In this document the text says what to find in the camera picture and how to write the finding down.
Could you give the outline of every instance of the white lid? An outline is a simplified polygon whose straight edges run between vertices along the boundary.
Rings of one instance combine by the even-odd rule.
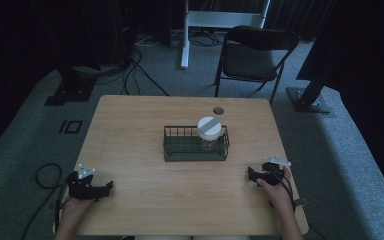
[[[198,135],[200,138],[213,141],[216,140],[221,133],[221,123],[215,117],[203,117],[198,122]]]

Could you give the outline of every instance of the black wire basket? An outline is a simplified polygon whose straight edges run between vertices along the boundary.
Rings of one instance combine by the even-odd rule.
[[[164,159],[176,161],[225,161],[230,143],[227,127],[221,127],[220,136],[205,141],[198,135],[196,126],[164,127]]]

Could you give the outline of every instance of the table top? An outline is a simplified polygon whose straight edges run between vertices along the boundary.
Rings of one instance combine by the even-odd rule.
[[[214,107],[224,113],[215,115]],[[216,116],[229,132],[226,161],[165,162],[164,126]],[[286,159],[267,100],[103,96],[79,163],[96,169],[93,186],[114,181],[92,205],[79,235],[273,235],[277,216],[266,193],[247,179],[264,156]],[[293,178],[295,199],[299,197]],[[302,207],[296,218],[308,225]]]

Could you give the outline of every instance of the glass jar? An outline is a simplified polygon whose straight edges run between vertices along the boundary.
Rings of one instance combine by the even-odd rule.
[[[221,123],[215,117],[203,117],[198,122],[198,135],[201,138],[201,149],[212,151],[221,134]]]

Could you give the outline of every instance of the equipment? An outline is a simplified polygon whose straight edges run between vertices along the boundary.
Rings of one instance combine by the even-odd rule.
[[[67,185],[69,187],[68,195],[70,197],[79,199],[79,200],[88,200],[108,197],[110,195],[110,190],[113,187],[113,181],[107,183],[102,187],[92,187],[92,179],[94,172],[92,171],[73,171],[67,177]]]
[[[280,158],[279,156],[264,157],[264,159],[268,162],[265,162],[262,165],[263,172],[255,172],[254,169],[248,167],[248,178],[253,182],[257,182],[257,179],[261,178],[265,180],[268,184],[275,186],[282,180],[284,176],[284,171],[283,169],[280,169],[279,165],[291,166],[291,163],[283,158]]]

